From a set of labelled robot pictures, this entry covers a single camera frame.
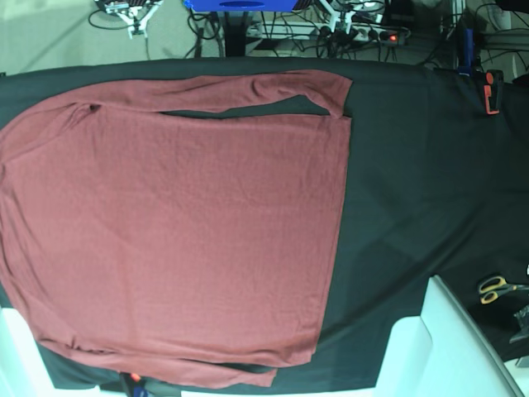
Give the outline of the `yellow-handled scissors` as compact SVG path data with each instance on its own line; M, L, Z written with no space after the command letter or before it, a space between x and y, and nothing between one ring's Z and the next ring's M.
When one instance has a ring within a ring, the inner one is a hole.
M509 283L501 275L495 275L478 286L479 301L482 305L491 304L505 294L517 291L528 291L528 285Z

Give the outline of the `orange black clamp right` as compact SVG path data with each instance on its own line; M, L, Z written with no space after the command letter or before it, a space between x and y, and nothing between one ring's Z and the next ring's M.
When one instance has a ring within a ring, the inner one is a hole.
M504 75L502 70L491 69L484 74L484 106L488 115L500 113L503 85Z

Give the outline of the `white foam block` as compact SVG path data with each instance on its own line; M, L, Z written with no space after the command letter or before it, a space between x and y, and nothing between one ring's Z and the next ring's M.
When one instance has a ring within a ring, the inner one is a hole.
M1 309L1 396L101 396L100 389L53 386L33 336L15 309Z
M522 396L502 359L441 277L422 311L392 327L374 396Z

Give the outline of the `red long-sleeve T-shirt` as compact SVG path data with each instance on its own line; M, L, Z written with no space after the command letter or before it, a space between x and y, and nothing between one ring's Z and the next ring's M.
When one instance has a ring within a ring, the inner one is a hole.
M317 349L348 78L94 84L1 131L1 282L44 347L177 385L268 387Z

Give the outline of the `white power strip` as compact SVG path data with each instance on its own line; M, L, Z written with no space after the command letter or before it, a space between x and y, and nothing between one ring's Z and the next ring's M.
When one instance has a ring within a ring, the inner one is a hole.
M352 25L349 29L338 26L332 30L329 26L319 29L319 36L332 42L346 45L351 43L376 45L405 45L411 31L402 26L374 26L368 24Z

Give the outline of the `orange blue clamp bottom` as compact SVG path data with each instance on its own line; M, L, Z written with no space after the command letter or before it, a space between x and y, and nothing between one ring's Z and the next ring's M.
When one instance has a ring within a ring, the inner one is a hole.
M145 382L138 375L120 372L119 379L127 397L150 397Z

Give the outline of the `white foam block left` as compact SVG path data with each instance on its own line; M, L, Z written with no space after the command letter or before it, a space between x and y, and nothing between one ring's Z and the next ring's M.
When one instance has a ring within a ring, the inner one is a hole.
M100 389L53 386L33 336L15 309L1 309L1 396L101 396Z

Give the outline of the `black table stand column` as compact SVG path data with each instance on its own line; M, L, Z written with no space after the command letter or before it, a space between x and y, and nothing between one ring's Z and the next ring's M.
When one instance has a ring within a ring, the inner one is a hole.
M219 12L224 33L225 57L244 57L246 32L251 24L252 12Z

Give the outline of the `black table cloth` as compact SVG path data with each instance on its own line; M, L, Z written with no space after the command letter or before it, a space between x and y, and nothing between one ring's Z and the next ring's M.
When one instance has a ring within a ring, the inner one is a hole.
M505 84L500 113L488 115L484 79L377 62L310 59L142 61L44 70L1 80L1 131L47 98L94 84L169 81L320 70L352 85L345 198L322 329L312 359L278 369L268 387L189 391L273 395L373 387L390 329L417 315L427 281L439 275L505 361L525 356L511 344L513 294L479 302L494 274L522 283L528 267L528 91ZM88 366L36 343L57 385L91 386L119 371Z

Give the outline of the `white foam block right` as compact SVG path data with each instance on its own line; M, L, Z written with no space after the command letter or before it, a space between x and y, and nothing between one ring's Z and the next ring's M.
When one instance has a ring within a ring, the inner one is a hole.
M441 277L422 311L392 327L374 396L522 396L502 359Z

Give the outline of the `blue plastic box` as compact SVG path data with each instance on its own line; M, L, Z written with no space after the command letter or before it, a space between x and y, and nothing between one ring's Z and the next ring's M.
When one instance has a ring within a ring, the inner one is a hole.
M184 0L196 12L290 12L297 0Z

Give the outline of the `black crumpled bag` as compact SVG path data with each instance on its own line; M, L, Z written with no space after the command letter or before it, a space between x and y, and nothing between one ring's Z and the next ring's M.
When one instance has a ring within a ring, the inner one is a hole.
M510 343L519 342L521 340L527 339L529 335L529 308L526 306L519 311L517 311L513 317L517 320L517 324L520 330L515 333L509 340Z

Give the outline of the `blue clamp post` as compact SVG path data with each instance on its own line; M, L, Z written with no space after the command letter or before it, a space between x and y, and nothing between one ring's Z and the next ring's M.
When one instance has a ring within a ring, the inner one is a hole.
M471 76L474 62L474 32L469 28L462 28L458 33L457 58L459 74Z

